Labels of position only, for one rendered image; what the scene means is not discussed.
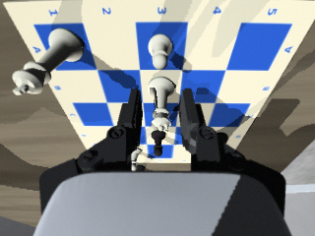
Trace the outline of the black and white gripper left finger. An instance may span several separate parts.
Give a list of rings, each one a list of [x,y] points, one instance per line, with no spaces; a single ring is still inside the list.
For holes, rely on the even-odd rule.
[[[128,103],[122,103],[117,125],[108,129],[106,138],[78,158],[49,168],[40,175],[41,216],[54,191],[67,178],[86,171],[132,170],[131,153],[140,146],[142,121],[141,91],[131,88]]]

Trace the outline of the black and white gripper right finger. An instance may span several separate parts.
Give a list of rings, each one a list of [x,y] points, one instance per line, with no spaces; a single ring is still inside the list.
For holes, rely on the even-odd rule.
[[[200,103],[191,88],[181,93],[179,120],[182,145],[191,153],[191,171],[230,171],[248,175],[263,183],[276,201],[283,217],[286,181],[282,174],[245,156],[220,139],[206,125]]]

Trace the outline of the blue and cream chessboard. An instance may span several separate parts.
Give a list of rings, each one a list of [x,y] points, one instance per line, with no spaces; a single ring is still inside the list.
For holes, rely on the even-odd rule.
[[[137,162],[191,163],[182,145],[181,93],[192,89],[206,125],[236,149],[315,20],[315,0],[20,0],[3,3],[37,62],[52,31],[74,32],[83,56],[48,83],[86,149],[117,125],[131,89],[141,91],[142,153]],[[167,66],[153,65],[149,41],[172,43]],[[167,77],[171,126],[154,155],[155,99],[149,82]]]

